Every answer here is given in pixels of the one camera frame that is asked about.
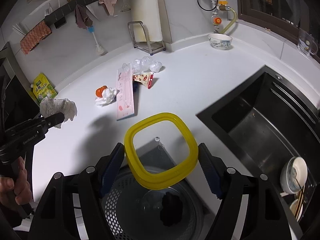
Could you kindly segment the person's left hand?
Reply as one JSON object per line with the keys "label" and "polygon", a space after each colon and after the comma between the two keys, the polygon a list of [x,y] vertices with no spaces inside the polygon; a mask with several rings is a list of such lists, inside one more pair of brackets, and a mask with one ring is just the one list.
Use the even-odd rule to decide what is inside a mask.
{"label": "person's left hand", "polygon": [[22,157],[17,159],[17,164],[16,181],[9,177],[1,177],[1,204],[14,211],[17,211],[20,205],[28,204],[33,199]]}

